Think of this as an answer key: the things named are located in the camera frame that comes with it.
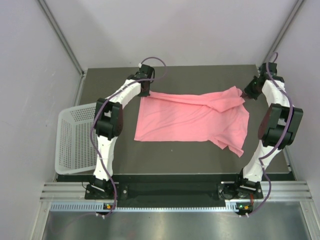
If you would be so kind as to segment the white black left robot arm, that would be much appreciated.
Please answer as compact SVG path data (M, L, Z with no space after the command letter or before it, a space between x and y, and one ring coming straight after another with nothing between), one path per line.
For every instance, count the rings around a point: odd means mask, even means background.
M130 75L115 93L96 102L89 136L97 160L90 184L102 198L109 198L116 188L112 180L112 162L116 141L124 127L124 108L136 96L149 96L154 78L155 69L141 63L138 71Z

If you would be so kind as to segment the pink t shirt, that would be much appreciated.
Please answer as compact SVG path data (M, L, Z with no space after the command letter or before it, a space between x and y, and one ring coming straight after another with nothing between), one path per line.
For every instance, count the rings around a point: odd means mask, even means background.
M140 101L134 139L140 142L210 141L241 157L250 118L242 93L235 86L201 95L151 92Z

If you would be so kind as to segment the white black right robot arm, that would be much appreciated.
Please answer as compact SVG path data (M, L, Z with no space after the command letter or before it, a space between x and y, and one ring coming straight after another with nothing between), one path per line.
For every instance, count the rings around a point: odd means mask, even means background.
M258 129L257 149L233 185L233 192L239 198L263 197L260 182L266 176L266 169L278 153L293 143L304 114L301 108L294 107L275 62L263 63L259 76L242 93L244 98L254 100L260 95L265 96L268 110Z

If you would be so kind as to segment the white perforated plastic basket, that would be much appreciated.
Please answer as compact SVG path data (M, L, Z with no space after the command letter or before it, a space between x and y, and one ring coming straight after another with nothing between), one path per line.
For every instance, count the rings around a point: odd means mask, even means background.
M112 162L117 137L108 140L90 130L94 122L96 104L90 103L67 108L58 116L55 171L59 175L94 171L98 179L113 175Z

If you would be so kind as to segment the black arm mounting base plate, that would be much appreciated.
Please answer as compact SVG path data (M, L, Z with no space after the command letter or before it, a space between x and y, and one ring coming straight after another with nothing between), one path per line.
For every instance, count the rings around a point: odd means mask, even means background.
M114 175L88 178L86 200L117 201L118 207L217 207L226 200L262 200L260 182L242 174Z

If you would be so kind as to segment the aluminium frame post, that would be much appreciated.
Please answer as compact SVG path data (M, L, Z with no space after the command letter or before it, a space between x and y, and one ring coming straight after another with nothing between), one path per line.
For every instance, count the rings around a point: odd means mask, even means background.
M66 54L70 58L76 71L79 73L80 76L83 76L85 74L85 70L82 68L81 64L77 60L77 57L74 54L74 51L72 50L65 34L63 33L61 27L59 26L59 24L54 16L54 14L52 13L47 1L46 0L36 0L36 3L38 4L38 6L42 10L43 14L45 15L46 19L48 20L50 26L53 29L53 32L57 36L63 49L65 50Z
M271 46L265 54L262 63L265 62L273 52L276 52L278 50L288 30L290 29L291 25L295 21L296 17L298 16L299 12L301 11L306 2L306 0L296 0L294 2L292 9L290 10L288 16L285 18L284 23L281 25L280 30L276 34L275 39L273 40Z

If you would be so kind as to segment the aluminium frame post right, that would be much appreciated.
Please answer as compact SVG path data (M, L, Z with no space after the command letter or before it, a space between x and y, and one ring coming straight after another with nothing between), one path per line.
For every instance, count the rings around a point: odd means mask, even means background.
M278 50L288 30L290 29L291 25L295 21L296 17L298 16L299 12L301 11L306 2L306 0L296 0L294 2L292 9L290 10L288 16L285 18L284 23L281 25L280 30L276 34L275 39L273 40L271 46L265 54L262 63L265 62L273 52L276 52Z

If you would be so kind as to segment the aluminium frame post left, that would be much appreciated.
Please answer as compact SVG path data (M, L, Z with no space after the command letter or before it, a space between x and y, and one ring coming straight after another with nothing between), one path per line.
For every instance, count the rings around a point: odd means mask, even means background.
M45 15L46 19L48 20L50 26L53 29L53 32L57 36L63 49L65 50L66 54L70 58L76 71L79 73L80 76L83 76L85 74L85 70L82 68L81 64L77 60L77 57L74 54L74 51L72 50L65 34L63 33L61 27L59 26L59 24L54 16L54 14L52 13L47 1L46 0L36 0L36 3L38 4L38 6L42 10L43 14Z

